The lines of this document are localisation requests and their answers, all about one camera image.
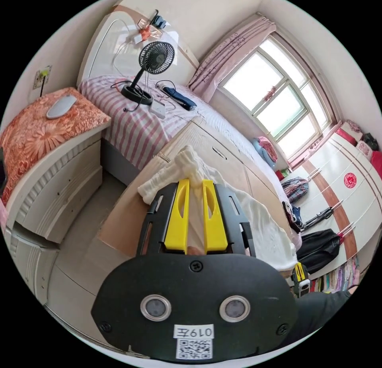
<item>black fan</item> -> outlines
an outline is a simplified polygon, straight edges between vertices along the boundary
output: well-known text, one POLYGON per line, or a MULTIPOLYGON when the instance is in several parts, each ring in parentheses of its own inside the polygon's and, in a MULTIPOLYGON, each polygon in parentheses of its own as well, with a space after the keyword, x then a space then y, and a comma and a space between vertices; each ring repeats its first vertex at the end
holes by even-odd
POLYGON ((137 83, 144 71, 151 74, 164 72, 172 64, 174 57, 175 50, 170 43, 155 41, 146 45, 139 54, 140 71, 131 85, 125 85, 122 88, 121 93, 138 104, 151 105, 151 95, 137 86, 137 83))

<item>computer mouse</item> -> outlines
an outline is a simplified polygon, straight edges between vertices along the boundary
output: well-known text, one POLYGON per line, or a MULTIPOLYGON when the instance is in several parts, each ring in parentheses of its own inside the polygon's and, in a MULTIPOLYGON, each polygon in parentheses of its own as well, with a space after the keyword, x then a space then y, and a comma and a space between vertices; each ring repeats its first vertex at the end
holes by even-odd
POLYGON ((48 110, 47 118, 55 119, 62 117, 77 101, 77 98, 68 94, 58 99, 48 110))

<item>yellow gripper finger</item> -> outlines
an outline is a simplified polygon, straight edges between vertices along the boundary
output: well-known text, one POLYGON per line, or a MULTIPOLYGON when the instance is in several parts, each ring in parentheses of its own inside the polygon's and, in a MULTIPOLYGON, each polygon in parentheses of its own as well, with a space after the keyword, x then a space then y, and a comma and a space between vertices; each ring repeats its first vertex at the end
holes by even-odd
POLYGON ((203 180, 203 219, 205 253, 225 251, 228 247, 226 232, 214 182, 203 180))
POLYGON ((180 180, 164 241, 167 250, 183 251, 187 254, 189 200, 190 181, 188 179, 180 180))

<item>window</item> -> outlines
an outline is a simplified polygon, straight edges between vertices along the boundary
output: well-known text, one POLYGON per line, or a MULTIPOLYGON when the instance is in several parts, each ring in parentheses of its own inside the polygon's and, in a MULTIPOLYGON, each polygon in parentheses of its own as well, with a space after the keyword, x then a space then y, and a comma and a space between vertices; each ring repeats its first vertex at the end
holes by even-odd
POLYGON ((331 123, 313 80, 272 36, 219 86, 278 143, 288 159, 331 123))

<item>drawer handle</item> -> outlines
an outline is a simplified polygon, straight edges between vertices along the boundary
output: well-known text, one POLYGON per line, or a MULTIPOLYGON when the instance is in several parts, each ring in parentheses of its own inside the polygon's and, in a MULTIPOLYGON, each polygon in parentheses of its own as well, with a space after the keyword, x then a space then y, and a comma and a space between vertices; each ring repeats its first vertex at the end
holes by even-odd
POLYGON ((224 158, 225 160, 227 159, 227 157, 218 149, 216 149, 214 146, 212 147, 212 149, 219 154, 220 157, 224 158))

